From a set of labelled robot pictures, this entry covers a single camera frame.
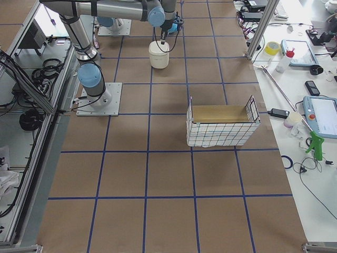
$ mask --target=keyboard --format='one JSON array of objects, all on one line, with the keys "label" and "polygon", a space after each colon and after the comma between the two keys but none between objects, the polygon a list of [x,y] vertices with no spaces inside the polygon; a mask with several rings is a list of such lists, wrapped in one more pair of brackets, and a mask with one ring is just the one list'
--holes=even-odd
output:
[{"label": "keyboard", "polygon": [[288,13],[284,10],[281,0],[277,4],[274,11],[274,20],[287,21],[289,18]]}]

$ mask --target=black tool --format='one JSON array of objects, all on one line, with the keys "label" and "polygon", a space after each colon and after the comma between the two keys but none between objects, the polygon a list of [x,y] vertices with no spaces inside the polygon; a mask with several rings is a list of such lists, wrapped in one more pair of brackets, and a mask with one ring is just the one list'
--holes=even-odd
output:
[{"label": "black tool", "polygon": [[305,86],[308,89],[310,95],[319,96],[320,91],[317,89],[316,84],[313,81],[306,81]]},{"label": "black tool", "polygon": [[286,119],[289,115],[289,111],[273,108],[270,111],[268,111],[268,114],[276,118]]}]

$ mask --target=black ring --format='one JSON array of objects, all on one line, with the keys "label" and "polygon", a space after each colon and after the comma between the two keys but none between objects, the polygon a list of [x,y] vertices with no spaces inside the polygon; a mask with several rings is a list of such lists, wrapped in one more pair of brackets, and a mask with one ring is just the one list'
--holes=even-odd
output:
[{"label": "black ring", "polygon": [[284,167],[285,169],[290,169],[290,168],[292,168],[292,167],[293,167],[293,165],[294,165],[294,162],[293,162],[293,160],[292,160],[290,157],[288,157],[287,155],[282,155],[281,157],[282,157],[282,158],[287,158],[287,159],[288,159],[288,161],[290,162],[290,165],[289,165],[289,167]]}]

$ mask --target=blue object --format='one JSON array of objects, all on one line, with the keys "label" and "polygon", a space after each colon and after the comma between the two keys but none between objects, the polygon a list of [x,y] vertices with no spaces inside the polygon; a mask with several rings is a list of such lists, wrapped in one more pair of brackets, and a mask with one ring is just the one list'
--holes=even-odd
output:
[{"label": "blue object", "polygon": [[115,20],[111,17],[97,17],[97,21],[100,25],[105,27],[111,27],[115,23]]},{"label": "blue object", "polygon": [[303,107],[308,125],[318,136],[337,139],[337,99],[305,96]]},{"label": "blue object", "polygon": [[285,54],[287,49],[295,49],[295,55],[289,66],[310,67],[311,65],[319,65],[318,60],[307,41],[282,40],[281,48],[283,54]]},{"label": "blue object", "polygon": [[83,64],[78,70],[77,76],[82,85],[87,88],[97,86],[102,78],[99,68],[92,63]]},{"label": "blue object", "polygon": [[153,27],[158,27],[164,24],[165,13],[163,7],[156,6],[152,10],[150,10],[150,12],[147,15],[147,20]]},{"label": "blue object", "polygon": [[175,33],[178,31],[178,25],[173,23],[172,27],[168,30],[168,33]]}]

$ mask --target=mounting plate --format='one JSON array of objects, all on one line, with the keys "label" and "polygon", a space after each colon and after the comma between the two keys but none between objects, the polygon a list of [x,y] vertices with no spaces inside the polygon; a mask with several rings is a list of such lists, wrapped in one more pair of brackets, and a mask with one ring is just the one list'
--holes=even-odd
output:
[{"label": "mounting plate", "polygon": [[[85,106],[77,110],[77,116],[118,116],[120,110],[120,101],[122,94],[122,83],[105,83],[106,88],[112,95],[111,102],[101,108],[93,108],[91,105]],[[86,96],[86,92],[83,89],[81,96]],[[78,106],[88,104],[87,99],[80,100]]]},{"label": "mounting plate", "polygon": [[110,31],[108,28],[102,26],[98,30],[98,36],[102,37],[111,37],[111,36],[123,36],[123,35],[130,35],[131,30],[131,20],[124,20],[124,25],[122,29],[118,31]]}]

